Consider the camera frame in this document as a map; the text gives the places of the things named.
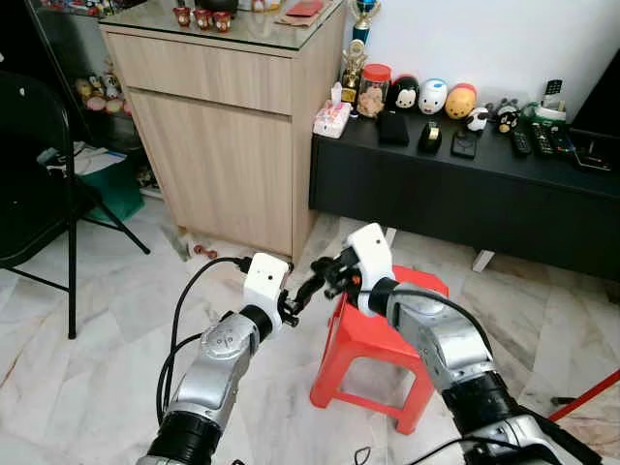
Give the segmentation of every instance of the black cable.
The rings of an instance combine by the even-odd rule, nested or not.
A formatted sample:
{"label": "black cable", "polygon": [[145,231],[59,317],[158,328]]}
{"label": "black cable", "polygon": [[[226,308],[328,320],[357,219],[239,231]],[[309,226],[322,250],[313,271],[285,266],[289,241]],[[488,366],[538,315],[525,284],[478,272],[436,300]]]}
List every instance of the black cable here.
{"label": "black cable", "polygon": [[174,359],[174,355],[181,350],[182,347],[186,346],[192,341],[200,339],[202,336],[201,332],[194,334],[193,336],[188,337],[187,339],[183,339],[178,345],[174,346],[174,349],[170,351],[168,356],[166,357],[166,361],[164,361],[164,365],[162,366],[162,371],[159,373],[159,380],[157,381],[157,392],[155,393],[155,401],[157,404],[157,421],[159,424],[162,424],[164,420],[164,403],[162,401],[162,390],[164,387],[164,377],[166,373],[172,373],[172,370],[169,371],[169,365],[171,361]]}
{"label": "black cable", "polygon": [[187,293],[190,292],[190,289],[192,289],[192,286],[194,286],[196,281],[198,281],[198,278],[200,278],[201,275],[205,271],[210,269],[212,266],[216,264],[221,264],[224,262],[229,262],[232,264],[236,264],[237,266],[242,266],[244,260],[245,259],[238,259],[234,257],[221,257],[219,259],[212,260],[211,262],[205,264],[201,269],[199,269],[196,272],[194,276],[192,276],[192,279],[189,280],[189,282],[185,286],[185,289],[181,293],[181,296],[178,298],[178,302],[176,302],[176,308],[174,309],[174,318],[172,319],[172,333],[170,336],[170,354],[172,355],[172,359],[170,361],[170,367],[168,368],[167,377],[166,377],[166,391],[164,393],[164,404],[163,404],[164,408],[168,407],[168,404],[170,403],[170,399],[171,399],[172,371],[174,370],[173,351],[176,347],[176,337],[178,333],[178,319],[181,314],[181,306],[183,305],[183,302],[185,301],[185,297],[187,296]]}
{"label": "black cable", "polygon": [[442,295],[435,294],[429,291],[419,291],[417,289],[392,289],[392,290],[375,290],[375,291],[372,291],[372,290],[369,291],[369,290],[364,289],[364,290],[359,291],[359,293],[360,294],[374,294],[374,295],[419,295],[420,297],[427,297],[427,298],[430,298],[431,300],[441,302],[444,305],[447,305],[448,307],[456,310],[458,313],[463,315],[467,320],[469,320],[469,322],[472,325],[474,325],[474,327],[480,333],[480,337],[482,338],[482,342],[486,346],[486,349],[488,349],[489,353],[493,355],[493,350],[491,349],[491,343],[488,340],[486,331],[484,331],[484,328],[482,327],[480,322],[471,313],[469,313],[467,310],[461,307],[458,303],[452,302],[450,299],[445,298]]}
{"label": "black cable", "polygon": [[440,445],[439,447],[433,449],[429,453],[426,453],[425,455],[423,455],[422,457],[414,460],[413,462],[410,462],[408,465],[418,465],[420,462],[426,460],[427,458],[432,457],[436,453],[441,452],[443,449],[448,448],[449,446],[452,446],[453,444],[457,444],[457,443],[495,444],[497,446],[502,446],[504,448],[509,448],[509,449],[513,449],[513,450],[521,449],[521,446],[515,446],[514,444],[507,443],[505,441],[499,441],[497,439],[491,439],[491,438],[478,438],[476,436],[469,436],[467,438],[452,439],[451,441],[448,441],[448,442]]}

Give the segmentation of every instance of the red stool leg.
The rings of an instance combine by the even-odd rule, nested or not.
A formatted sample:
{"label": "red stool leg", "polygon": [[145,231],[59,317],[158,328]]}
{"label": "red stool leg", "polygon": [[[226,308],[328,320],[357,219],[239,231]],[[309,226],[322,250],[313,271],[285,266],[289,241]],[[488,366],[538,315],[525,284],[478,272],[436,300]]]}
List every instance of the red stool leg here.
{"label": "red stool leg", "polygon": [[426,367],[421,360],[413,367],[410,367],[411,371],[416,375],[413,385],[407,394],[405,405],[398,417],[398,423],[396,424],[396,431],[401,434],[411,434],[416,429],[419,418],[424,413],[424,409],[430,401],[431,395],[435,387],[433,386],[428,373],[426,373]]}
{"label": "red stool leg", "polygon": [[334,343],[327,350],[329,352],[325,353],[319,375],[310,390],[310,402],[321,409],[327,407],[334,397],[355,358],[343,344]]}

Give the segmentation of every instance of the tissue box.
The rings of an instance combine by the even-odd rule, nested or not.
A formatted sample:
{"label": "tissue box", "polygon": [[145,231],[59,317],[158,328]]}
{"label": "tissue box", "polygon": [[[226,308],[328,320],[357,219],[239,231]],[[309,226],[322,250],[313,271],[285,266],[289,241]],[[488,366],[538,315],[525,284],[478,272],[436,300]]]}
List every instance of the tissue box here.
{"label": "tissue box", "polygon": [[331,100],[325,102],[314,118],[314,134],[338,139],[345,130],[352,107],[349,102],[332,105]]}

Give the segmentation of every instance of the trophy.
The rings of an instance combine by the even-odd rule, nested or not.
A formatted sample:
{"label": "trophy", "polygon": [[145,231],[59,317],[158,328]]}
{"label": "trophy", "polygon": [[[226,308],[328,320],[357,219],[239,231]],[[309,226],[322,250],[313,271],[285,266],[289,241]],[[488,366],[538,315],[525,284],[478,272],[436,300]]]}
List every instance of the trophy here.
{"label": "trophy", "polygon": [[349,0],[349,9],[356,19],[353,26],[353,38],[366,43],[370,32],[370,19],[381,9],[379,0]]}

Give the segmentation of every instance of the glass jar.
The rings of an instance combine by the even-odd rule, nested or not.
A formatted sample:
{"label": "glass jar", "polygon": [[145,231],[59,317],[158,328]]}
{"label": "glass jar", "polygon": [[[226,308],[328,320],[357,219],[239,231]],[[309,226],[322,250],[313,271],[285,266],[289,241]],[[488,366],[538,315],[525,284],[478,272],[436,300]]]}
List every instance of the glass jar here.
{"label": "glass jar", "polygon": [[386,65],[367,65],[361,73],[357,93],[357,111],[359,114],[376,117],[384,109],[388,95],[391,69]]}

